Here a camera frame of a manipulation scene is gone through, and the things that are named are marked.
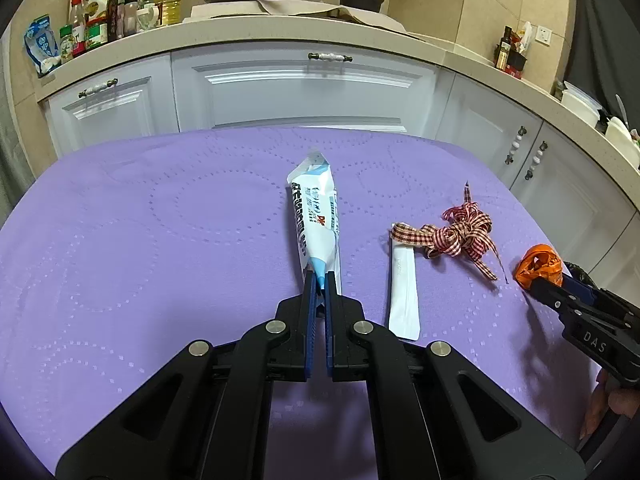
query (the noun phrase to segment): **kitchen counter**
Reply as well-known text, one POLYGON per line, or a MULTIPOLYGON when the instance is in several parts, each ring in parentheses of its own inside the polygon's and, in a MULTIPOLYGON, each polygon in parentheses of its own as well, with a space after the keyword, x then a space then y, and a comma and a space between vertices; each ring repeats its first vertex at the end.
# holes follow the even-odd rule
POLYGON ((85 77, 153 54, 205 44, 238 41, 313 41, 359 46, 442 66, 518 102, 555 126, 586 152, 640 210, 640 173, 600 133, 539 87, 493 68, 457 45, 428 43, 381 28, 302 16, 230 16, 181 23, 137 34, 88 52, 56 69, 36 88, 42 101, 85 77))

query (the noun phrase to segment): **screw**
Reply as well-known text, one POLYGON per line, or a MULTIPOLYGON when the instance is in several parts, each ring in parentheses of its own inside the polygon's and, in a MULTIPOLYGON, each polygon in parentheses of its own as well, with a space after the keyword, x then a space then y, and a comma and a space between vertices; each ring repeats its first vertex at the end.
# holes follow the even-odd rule
POLYGON ((358 334, 370 334, 373 332, 373 325, 369 321, 356 321, 353 324, 353 329, 358 334))
POLYGON ((451 353, 451 346, 444 341, 434 341, 431 343, 431 351, 439 357, 446 357, 451 353))
POLYGON ((209 351, 209 344, 206 341, 194 341, 189 345, 189 353, 199 357, 209 351))
POLYGON ((266 325, 267 332, 271 334, 279 334, 280 332, 284 332, 284 329, 286 329, 286 327, 287 324, 284 323, 284 321, 280 321, 279 319, 272 319, 266 325))

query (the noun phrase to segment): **snack bag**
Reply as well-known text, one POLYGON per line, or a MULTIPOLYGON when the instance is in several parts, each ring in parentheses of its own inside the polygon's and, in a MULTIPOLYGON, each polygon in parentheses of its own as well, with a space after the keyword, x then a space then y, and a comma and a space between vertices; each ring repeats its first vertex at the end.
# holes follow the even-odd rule
POLYGON ((48 14, 31 22, 24 33, 24 46, 36 66, 38 77, 47 75, 62 63, 48 14))

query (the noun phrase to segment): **checkered ribbon bow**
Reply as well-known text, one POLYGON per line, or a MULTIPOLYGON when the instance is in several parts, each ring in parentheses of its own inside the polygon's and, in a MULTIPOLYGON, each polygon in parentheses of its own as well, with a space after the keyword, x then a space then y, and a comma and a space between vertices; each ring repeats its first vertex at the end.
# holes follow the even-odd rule
MULTIPOLYGON (((497 280, 498 277, 482 261, 482 256, 491 249, 504 272, 498 249, 489 237, 491 218, 480 211, 477 202, 471 201, 468 182, 465 184, 464 203, 447 209, 442 214, 442 219, 448 220, 450 225, 437 228, 435 225, 427 224, 421 229, 416 229, 399 222, 391 229, 391 237, 401 244, 424 247, 427 258, 436 258, 441 254, 458 256, 465 251, 480 272, 489 280, 497 280)), ((506 272, 504 279, 508 282, 506 272)))

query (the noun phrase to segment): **white cabinet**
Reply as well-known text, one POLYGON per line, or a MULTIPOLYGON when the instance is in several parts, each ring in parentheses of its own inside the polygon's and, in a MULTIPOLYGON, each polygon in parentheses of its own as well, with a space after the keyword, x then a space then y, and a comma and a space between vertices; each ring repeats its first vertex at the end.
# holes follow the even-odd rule
POLYGON ((587 272, 612 247, 635 212, 609 176, 546 123, 511 192, 560 256, 587 272), (540 163, 527 174, 540 147, 544 148, 540 163))
MULTIPOLYGON (((298 124, 433 138, 431 124, 439 122, 430 112, 440 69, 393 54, 333 44, 253 42, 174 52, 172 61, 183 132, 298 124), (310 59, 309 54, 352 60, 310 59)), ((448 93, 446 80, 450 87, 452 75, 444 72, 440 86, 448 93)))
POLYGON ((597 286, 609 289, 640 306, 640 214, 636 214, 622 236, 591 271, 597 286))
POLYGON ((475 81, 457 75, 436 140, 469 150, 511 187, 532 147, 542 119, 514 101, 475 81), (507 164, 512 142, 520 147, 507 164))
POLYGON ((106 140, 178 131, 169 54, 101 72, 54 94, 46 103, 58 156, 106 140), (87 88, 117 84, 79 97, 87 88))

